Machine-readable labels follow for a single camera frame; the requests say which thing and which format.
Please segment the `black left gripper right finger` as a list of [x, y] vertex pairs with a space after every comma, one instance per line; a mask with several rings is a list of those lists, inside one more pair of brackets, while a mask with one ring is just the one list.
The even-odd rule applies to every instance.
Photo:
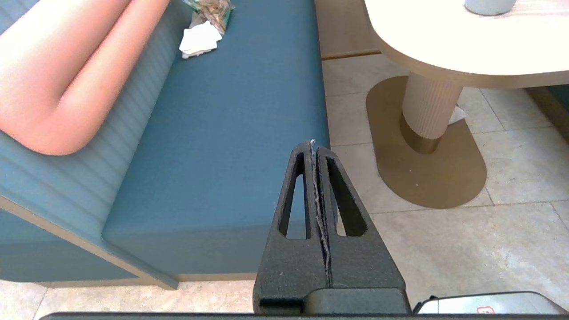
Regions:
[[339, 157], [316, 152], [325, 274], [333, 288], [404, 289], [404, 278]]

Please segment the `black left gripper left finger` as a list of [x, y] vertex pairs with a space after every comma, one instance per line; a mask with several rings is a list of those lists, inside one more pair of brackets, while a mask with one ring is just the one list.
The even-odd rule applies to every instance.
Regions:
[[[302, 314], [306, 296], [329, 286], [329, 249], [313, 144], [313, 140], [307, 140], [291, 152], [254, 284], [256, 314]], [[299, 176], [304, 186], [305, 239], [289, 239], [293, 193]]]

